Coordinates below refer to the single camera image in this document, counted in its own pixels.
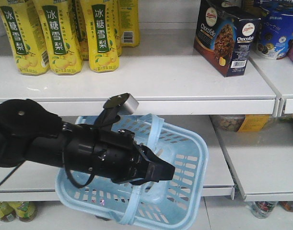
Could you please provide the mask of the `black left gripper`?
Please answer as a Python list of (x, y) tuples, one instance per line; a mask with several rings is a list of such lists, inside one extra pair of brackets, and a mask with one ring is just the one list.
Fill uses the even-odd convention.
[(109, 178), (116, 184), (134, 185), (173, 179), (175, 166), (159, 158), (149, 147), (138, 144), (134, 132), (120, 129), (96, 134), (96, 175)]

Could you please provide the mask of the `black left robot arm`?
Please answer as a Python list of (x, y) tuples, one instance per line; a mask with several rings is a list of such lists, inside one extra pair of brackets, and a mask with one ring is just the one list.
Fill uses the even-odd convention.
[(138, 144), (133, 132), (112, 131), (122, 106), (106, 102), (92, 125), (74, 125), (33, 100), (7, 100), (0, 104), (0, 167), (33, 161), (63, 168), (77, 188), (83, 184), (72, 171), (89, 174), (88, 184), (95, 176), (132, 185), (171, 180), (173, 165)]

